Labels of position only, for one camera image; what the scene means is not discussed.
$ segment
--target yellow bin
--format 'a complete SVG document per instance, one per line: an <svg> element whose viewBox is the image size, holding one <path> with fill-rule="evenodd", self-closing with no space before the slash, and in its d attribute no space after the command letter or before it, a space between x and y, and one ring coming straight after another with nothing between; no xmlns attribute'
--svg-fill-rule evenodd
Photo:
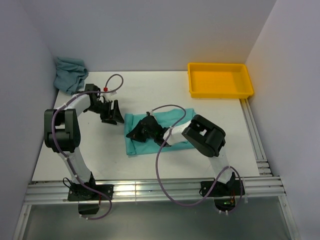
<svg viewBox="0 0 320 240"><path fill-rule="evenodd" d="M192 98L246 99L254 94L244 64L191 62L188 75Z"/></svg>

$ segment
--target metal frame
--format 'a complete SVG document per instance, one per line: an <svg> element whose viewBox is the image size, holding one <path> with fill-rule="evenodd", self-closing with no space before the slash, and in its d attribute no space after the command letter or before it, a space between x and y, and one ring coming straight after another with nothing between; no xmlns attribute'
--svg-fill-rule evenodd
<svg viewBox="0 0 320 240"><path fill-rule="evenodd" d="M242 178L246 192L245 198L279 197L290 236L293 240L299 240L299 232L288 205L285 189L281 178L279 176L273 176L271 172L249 102L247 99L241 99L240 103L260 173L260 177ZM210 180L210 178L171 179L164 180L163 185L167 189L168 193L176 200L197 200L201 198L199 194L200 182L208 180ZM114 185L113 202L149 202L168 200L156 180L108 180L97 181L96 184ZM67 198L68 189L61 181L33 182L29 184L13 239L22 239L32 205L86 203L86 201L68 202Z"/></svg>

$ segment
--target teal cloth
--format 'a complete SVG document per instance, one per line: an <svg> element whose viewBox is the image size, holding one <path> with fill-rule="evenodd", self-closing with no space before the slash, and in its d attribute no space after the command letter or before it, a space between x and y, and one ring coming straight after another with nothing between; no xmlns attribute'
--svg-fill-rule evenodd
<svg viewBox="0 0 320 240"><path fill-rule="evenodd" d="M58 57L56 61L56 78L53 85L66 94L73 95L78 89L83 88L88 75L89 73L83 60Z"/></svg>
<svg viewBox="0 0 320 240"><path fill-rule="evenodd" d="M166 112L155 112L154 116L157 122L162 127L170 127L174 124L178 119L183 116L184 112L181 109L173 109L171 111ZM182 119L177 126L181 124L185 124L190 121L196 115L193 108L186 109L186 116ZM160 146L157 145L152 139L147 139L146 142L138 142L131 140L126 137L126 135L131 132L133 128L138 124L139 120L143 119L146 114L125 114L124 115L124 139L125 139L125 150L126 154L129 156L132 155L142 155L142 154L154 154L157 153ZM164 147L162 152L183 150L183 149L193 149L194 146L185 140L184 142L177 143L171 147Z"/></svg>

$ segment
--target folded towel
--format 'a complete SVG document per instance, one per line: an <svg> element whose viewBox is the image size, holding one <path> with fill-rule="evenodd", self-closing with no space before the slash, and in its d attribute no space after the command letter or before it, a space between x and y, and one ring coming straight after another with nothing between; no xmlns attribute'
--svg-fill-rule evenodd
<svg viewBox="0 0 320 240"><path fill-rule="evenodd" d="M170 127L178 119L183 116L184 112L181 109L173 109L167 112L155 112L153 113L157 122L162 127ZM186 116L182 119L177 126L185 124L190 121L196 115L193 108L186 109ZM146 142L138 142L131 140L126 135L138 124L139 120L143 119L146 114L125 114L124 115L124 139L125 139L125 150L127 155L141 155L141 154L154 154L157 153L160 146L157 145L153 139L147 139ZM194 146L185 140L184 142L177 143L170 147L164 147L162 152L193 149Z"/></svg>
<svg viewBox="0 0 320 240"><path fill-rule="evenodd" d="M73 95L83 88L84 81L88 77L88 70L81 59L58 57L56 62L56 79L53 85L65 92Z"/></svg>

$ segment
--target teal towel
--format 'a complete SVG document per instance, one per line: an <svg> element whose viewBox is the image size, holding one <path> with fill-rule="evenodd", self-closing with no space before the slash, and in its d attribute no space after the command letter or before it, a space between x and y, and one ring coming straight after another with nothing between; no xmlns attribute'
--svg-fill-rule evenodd
<svg viewBox="0 0 320 240"><path fill-rule="evenodd" d="M154 116L157 122L162 127L170 127L178 119L183 116L184 112L181 109L173 109L166 112L155 112ZM193 108L186 109L186 116L182 119L177 126L185 124L190 121L196 115ZM124 139L125 139L125 150L126 154L131 155L141 155L141 154L154 154L157 153L160 146L158 146L153 139L148 139L146 142L138 142L131 140L126 137L126 135L131 132L131 130L138 124L139 120L143 119L146 114L125 114L124 116ZM183 149L193 149L194 146L185 140L184 142L177 143L170 147L164 147L162 152L183 150Z"/></svg>
<svg viewBox="0 0 320 240"><path fill-rule="evenodd" d="M53 85L65 92L73 95L80 88L83 88L84 81L88 77L88 70L81 59L58 57L56 61L56 78Z"/></svg>

